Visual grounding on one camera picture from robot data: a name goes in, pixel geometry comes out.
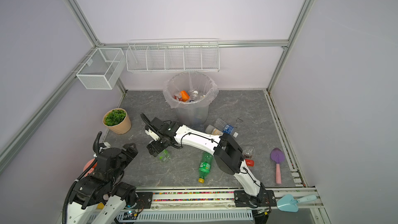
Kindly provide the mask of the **lime green label bottle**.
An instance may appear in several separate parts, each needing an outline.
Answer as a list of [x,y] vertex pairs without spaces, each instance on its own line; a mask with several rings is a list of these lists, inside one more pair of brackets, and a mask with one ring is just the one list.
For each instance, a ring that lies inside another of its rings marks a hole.
[[171,154],[167,149],[163,150],[161,153],[159,153],[159,160],[161,162],[168,162],[171,159]]

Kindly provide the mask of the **orange label bottle yellow cap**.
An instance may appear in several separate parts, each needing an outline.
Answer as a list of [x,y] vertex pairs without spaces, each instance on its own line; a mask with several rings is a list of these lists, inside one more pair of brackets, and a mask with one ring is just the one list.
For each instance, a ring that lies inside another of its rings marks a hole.
[[180,91],[180,101],[187,102],[190,99],[190,95],[186,91]]

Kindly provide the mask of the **green soda bottle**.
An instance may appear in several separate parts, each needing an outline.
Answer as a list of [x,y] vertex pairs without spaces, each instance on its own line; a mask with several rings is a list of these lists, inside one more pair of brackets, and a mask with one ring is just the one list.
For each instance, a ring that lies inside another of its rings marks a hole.
[[205,182],[205,178],[210,173],[212,161],[213,161],[213,155],[208,152],[204,152],[202,155],[200,166],[198,168],[198,172],[199,172],[198,182],[199,183],[203,184]]

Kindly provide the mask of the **red cap clear bottle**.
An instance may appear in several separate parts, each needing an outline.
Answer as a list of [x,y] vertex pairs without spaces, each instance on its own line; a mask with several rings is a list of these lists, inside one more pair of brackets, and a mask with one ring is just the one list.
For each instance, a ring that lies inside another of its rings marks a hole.
[[177,92],[173,95],[173,98],[177,101],[182,101],[182,96],[180,92]]

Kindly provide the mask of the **blue label white cap bottle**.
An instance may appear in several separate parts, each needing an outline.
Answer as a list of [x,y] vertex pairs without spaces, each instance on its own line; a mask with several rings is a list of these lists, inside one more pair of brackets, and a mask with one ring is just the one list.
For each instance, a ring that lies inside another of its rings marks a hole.
[[189,102],[194,102],[194,101],[197,101],[198,99],[199,99],[199,92],[196,90],[191,91]]

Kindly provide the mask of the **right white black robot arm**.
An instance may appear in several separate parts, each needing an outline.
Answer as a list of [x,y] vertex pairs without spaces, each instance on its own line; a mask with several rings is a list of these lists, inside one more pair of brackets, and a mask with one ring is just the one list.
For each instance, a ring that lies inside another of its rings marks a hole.
[[145,132],[153,141],[147,145],[151,155],[156,157],[168,147],[182,149],[191,146],[212,155],[218,168],[229,175],[233,175],[244,189],[251,208],[270,206],[269,195],[263,183],[251,172],[246,164],[243,149],[234,138],[224,133],[223,135],[211,135],[194,130],[184,124],[175,121],[162,121],[159,118],[149,118],[140,113],[145,123]]

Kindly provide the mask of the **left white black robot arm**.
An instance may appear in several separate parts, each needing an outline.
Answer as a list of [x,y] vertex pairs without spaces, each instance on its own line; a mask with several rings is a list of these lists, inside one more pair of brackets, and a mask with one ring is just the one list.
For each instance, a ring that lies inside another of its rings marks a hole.
[[124,169],[138,155],[135,143],[124,144],[122,148],[100,143],[100,131],[93,143],[94,159],[72,183],[62,207],[63,224],[85,224],[98,204],[104,204],[102,212],[94,220],[99,224],[110,224],[126,206],[135,207],[139,201],[136,187],[117,182],[124,175]]

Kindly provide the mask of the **grey mesh waste bin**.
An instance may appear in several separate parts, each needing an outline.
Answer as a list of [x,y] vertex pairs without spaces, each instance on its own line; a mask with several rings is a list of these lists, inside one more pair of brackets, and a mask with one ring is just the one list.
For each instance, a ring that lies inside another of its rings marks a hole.
[[173,108],[176,112],[178,120],[185,125],[200,125],[206,122],[208,117],[209,106],[194,109],[178,109]]

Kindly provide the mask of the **clear plastic bin liner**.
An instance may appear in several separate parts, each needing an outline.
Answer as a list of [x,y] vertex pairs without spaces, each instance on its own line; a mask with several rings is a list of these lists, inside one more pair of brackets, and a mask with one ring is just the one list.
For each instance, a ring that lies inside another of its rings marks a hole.
[[[180,91],[190,92],[196,90],[199,92],[199,99],[194,102],[177,101],[173,95]],[[194,109],[207,107],[217,97],[219,88],[216,82],[209,76],[200,72],[182,72],[165,83],[163,95],[171,108]]]

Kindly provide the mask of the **pink round toy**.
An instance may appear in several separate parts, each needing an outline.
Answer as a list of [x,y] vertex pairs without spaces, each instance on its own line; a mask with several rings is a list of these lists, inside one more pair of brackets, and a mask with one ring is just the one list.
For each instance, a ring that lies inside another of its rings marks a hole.
[[[94,160],[95,160],[95,159],[93,158],[93,159],[91,159],[91,160],[89,160],[89,161],[87,162],[87,164],[84,166],[84,171],[92,164],[92,162],[93,162]],[[97,166],[97,163],[95,163],[95,164],[93,165],[93,167],[90,168],[90,170],[85,174],[85,176],[87,176],[88,174],[92,173],[92,172],[94,171],[94,169],[96,168],[96,166]]]

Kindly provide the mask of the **green plant in beige pot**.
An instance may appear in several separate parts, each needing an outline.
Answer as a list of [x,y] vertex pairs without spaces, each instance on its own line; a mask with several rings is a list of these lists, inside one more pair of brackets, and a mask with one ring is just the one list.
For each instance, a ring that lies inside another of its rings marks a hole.
[[116,134],[125,134],[131,127],[131,121],[126,110],[115,108],[107,112],[103,118],[103,124]]

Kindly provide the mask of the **frosted bottle yellow label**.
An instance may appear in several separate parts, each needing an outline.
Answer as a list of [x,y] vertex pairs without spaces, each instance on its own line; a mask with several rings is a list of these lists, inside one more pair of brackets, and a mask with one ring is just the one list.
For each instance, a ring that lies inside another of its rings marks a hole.
[[212,125],[208,125],[206,130],[205,130],[206,134],[210,134],[210,135],[217,135],[217,136],[221,136],[223,135],[223,132],[218,130],[217,128],[215,128]]

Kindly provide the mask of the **clear bottle blue label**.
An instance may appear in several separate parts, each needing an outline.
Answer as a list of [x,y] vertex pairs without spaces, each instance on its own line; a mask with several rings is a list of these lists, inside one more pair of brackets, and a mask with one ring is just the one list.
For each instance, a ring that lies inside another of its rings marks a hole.
[[237,128],[228,124],[226,121],[218,118],[215,121],[215,125],[214,127],[220,131],[222,131],[223,133],[227,133],[231,136],[233,136],[234,138],[238,137],[238,132],[237,132]]

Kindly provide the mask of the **purple pink toy shovel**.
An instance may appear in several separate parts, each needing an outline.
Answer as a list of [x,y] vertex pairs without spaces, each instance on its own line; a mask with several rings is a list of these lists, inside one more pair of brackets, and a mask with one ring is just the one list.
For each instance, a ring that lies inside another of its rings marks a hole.
[[271,159],[276,163],[276,183],[282,184],[282,175],[280,170],[280,164],[285,160],[284,152],[279,148],[274,148],[271,151]]

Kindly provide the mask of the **teal toy shovel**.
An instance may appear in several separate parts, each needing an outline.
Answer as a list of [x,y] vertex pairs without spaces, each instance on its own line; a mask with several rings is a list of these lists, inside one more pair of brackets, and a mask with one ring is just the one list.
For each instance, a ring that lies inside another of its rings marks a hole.
[[299,199],[295,199],[293,195],[287,194],[277,201],[277,208],[283,212],[296,213],[299,211],[299,207],[297,206],[299,203],[312,202],[316,199],[316,195],[307,195]]

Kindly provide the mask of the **aluminium rail with beads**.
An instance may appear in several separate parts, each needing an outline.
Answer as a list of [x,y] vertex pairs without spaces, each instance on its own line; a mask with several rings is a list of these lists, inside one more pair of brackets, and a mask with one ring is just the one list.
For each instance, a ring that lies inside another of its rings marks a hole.
[[[323,203],[314,188],[276,188],[267,190],[270,206],[260,206],[260,208],[277,208],[277,201],[287,194],[293,195],[295,199],[307,195],[316,195],[317,199],[312,202],[299,203],[300,208],[322,208]],[[245,204],[248,197],[242,189],[221,188],[221,189],[169,189],[169,190],[138,190],[135,195],[135,203],[128,203],[125,209],[230,209],[230,208],[251,208]]]

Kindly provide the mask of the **white mesh wall basket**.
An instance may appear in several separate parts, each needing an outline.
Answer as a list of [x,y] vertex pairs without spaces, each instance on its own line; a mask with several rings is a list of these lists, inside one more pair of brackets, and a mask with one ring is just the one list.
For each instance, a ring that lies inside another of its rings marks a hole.
[[86,89],[112,90],[125,66],[121,48],[97,48],[77,72],[77,77]]

